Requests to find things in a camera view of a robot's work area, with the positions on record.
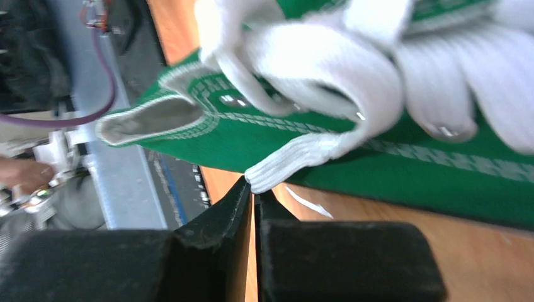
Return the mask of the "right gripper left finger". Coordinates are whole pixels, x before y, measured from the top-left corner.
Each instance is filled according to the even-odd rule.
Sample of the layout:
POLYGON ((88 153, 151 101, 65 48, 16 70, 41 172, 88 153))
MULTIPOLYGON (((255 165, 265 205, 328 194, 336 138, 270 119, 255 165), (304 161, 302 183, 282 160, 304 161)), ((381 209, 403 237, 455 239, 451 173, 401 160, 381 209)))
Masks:
POLYGON ((251 187, 177 230, 45 231, 1 258, 2 301, 242 301, 251 187))

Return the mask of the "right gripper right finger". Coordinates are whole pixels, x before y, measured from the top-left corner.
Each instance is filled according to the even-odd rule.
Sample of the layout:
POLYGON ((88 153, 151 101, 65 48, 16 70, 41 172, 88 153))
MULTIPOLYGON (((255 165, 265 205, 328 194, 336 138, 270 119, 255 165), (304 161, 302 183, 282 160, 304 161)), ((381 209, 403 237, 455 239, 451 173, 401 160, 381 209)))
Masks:
POLYGON ((301 221, 254 198, 260 301, 444 301, 423 233, 398 221, 301 221))

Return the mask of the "green canvas sneaker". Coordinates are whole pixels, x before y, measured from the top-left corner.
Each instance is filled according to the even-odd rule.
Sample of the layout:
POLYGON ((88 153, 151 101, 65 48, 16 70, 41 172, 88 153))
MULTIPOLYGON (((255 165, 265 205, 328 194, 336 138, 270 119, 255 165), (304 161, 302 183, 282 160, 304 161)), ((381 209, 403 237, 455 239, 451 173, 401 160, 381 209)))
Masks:
POLYGON ((96 123, 300 186, 533 229, 532 1, 197 1, 200 48, 96 123))

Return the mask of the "white shoelace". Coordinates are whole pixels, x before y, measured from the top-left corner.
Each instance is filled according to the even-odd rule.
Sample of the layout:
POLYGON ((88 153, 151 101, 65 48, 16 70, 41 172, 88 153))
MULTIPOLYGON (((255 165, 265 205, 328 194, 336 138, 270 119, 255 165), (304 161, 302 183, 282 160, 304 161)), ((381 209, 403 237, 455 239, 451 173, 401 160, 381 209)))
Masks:
POLYGON ((511 150, 533 153, 533 2, 482 1, 412 21, 415 1, 348 1, 285 19, 276 1, 197 1, 200 58, 258 110, 350 120, 290 140, 248 168, 263 193, 391 129, 404 111, 437 140, 464 142, 479 108, 511 150))

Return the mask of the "small white lace scrap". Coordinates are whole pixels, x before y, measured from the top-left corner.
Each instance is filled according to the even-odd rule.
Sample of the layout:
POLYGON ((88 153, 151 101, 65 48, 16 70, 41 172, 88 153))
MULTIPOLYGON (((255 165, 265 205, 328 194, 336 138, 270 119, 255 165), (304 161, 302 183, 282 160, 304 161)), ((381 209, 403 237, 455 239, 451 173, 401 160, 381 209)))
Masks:
POLYGON ((287 193, 298 203, 301 205, 307 207, 308 209, 317 212, 318 214, 321 214, 322 216, 328 217, 330 219, 334 219, 333 215, 330 214, 325 208, 322 207, 320 204, 312 203, 302 197, 300 197, 297 193, 295 193, 292 189, 290 189, 288 186, 285 186, 285 190, 287 193))

